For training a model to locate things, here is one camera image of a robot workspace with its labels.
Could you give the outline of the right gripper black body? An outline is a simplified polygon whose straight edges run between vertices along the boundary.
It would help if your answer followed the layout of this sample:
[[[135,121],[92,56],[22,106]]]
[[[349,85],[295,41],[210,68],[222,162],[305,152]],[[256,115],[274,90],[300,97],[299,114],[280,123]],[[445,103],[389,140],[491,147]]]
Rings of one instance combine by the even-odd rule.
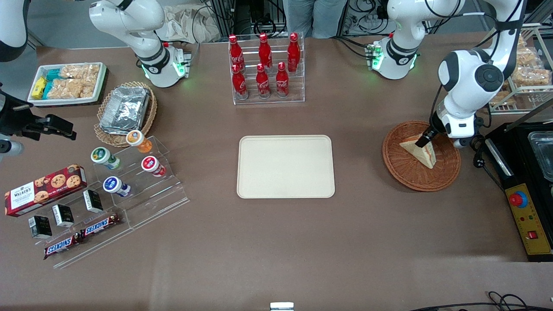
[[[30,110],[32,104],[10,96],[4,91],[1,94],[0,133],[5,136],[23,136],[40,140],[40,116]]]

